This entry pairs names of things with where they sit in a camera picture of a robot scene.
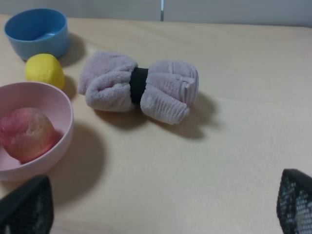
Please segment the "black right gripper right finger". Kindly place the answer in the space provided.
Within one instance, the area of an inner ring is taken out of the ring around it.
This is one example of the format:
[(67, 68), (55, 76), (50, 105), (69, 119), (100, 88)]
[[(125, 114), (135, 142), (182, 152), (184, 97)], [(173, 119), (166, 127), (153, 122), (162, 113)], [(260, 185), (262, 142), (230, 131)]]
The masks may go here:
[(297, 169), (284, 169), (276, 214), (285, 234), (312, 232), (312, 178)]

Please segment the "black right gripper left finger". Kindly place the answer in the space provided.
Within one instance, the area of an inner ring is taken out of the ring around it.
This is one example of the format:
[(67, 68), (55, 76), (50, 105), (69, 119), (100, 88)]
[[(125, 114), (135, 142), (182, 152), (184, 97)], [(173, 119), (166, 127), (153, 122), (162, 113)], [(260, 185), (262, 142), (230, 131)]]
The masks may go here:
[(54, 221), (49, 177), (37, 175), (0, 200), (1, 234), (48, 234)]

